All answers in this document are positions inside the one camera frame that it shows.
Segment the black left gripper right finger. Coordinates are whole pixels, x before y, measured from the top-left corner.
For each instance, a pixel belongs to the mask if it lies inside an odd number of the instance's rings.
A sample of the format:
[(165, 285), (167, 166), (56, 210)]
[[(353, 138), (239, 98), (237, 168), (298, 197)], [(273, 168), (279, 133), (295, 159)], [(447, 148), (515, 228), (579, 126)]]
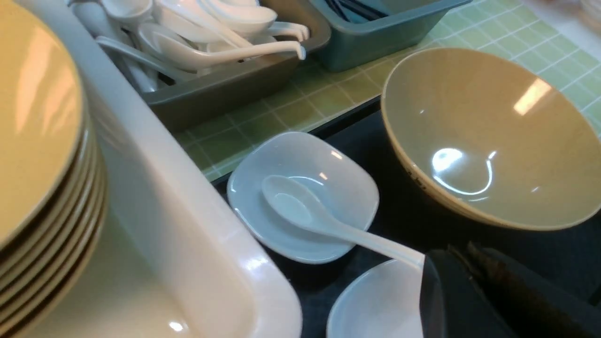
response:
[(535, 273), (519, 273), (506, 255), (474, 243), (464, 250), (449, 246), (448, 251), (466, 269), (479, 296), (518, 338), (600, 336), (599, 315)]

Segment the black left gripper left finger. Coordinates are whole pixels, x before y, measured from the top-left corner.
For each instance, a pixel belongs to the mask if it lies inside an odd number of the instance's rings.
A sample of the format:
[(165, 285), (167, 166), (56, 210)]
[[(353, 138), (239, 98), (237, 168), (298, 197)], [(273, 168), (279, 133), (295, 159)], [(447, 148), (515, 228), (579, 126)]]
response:
[(425, 338), (517, 336), (472, 274), (445, 250), (431, 250), (425, 256), (419, 312)]

